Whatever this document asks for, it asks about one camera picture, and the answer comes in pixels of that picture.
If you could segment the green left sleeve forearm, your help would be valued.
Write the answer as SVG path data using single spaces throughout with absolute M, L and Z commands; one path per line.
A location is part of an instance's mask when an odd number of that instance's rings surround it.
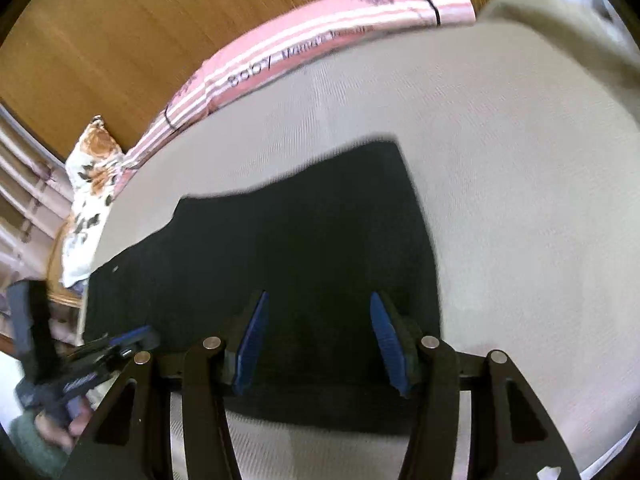
M 26 411 L 10 422 L 9 437 L 22 459 L 47 479 L 57 479 L 75 440 L 46 415 Z

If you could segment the left hand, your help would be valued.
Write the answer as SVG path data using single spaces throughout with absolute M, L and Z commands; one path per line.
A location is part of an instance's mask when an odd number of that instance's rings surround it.
M 45 412 L 40 412 L 35 417 L 35 427 L 40 437 L 50 445 L 62 448 L 70 454 L 82 433 L 85 431 L 90 419 L 92 419 L 93 409 L 89 400 L 82 396 L 76 402 L 77 416 L 67 427 L 58 424 Z

